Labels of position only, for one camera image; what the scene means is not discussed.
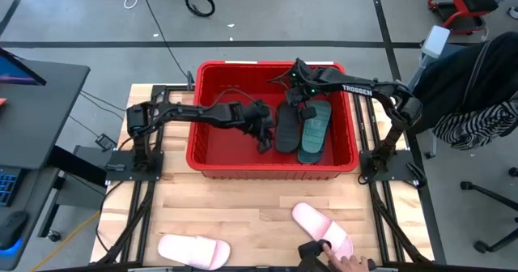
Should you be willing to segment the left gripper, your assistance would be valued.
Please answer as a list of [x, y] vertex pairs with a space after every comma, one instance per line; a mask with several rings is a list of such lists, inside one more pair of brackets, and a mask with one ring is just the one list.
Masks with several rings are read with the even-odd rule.
[[253, 137], [264, 137], [259, 139], [258, 151], [260, 154], [269, 151], [276, 133], [274, 118], [269, 105], [262, 100], [257, 100], [242, 106], [239, 119], [240, 121], [235, 125], [235, 128]]

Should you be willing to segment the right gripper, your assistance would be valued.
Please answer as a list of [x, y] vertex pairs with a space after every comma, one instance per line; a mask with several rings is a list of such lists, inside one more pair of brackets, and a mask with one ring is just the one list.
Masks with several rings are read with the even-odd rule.
[[[285, 88], [287, 103], [292, 107], [298, 107], [302, 100], [310, 100], [317, 96], [319, 91], [311, 85], [311, 77], [314, 70], [300, 58], [296, 58], [291, 68], [285, 73], [270, 80], [270, 83], [281, 85]], [[304, 107], [299, 110], [302, 121], [316, 117], [314, 107]]]

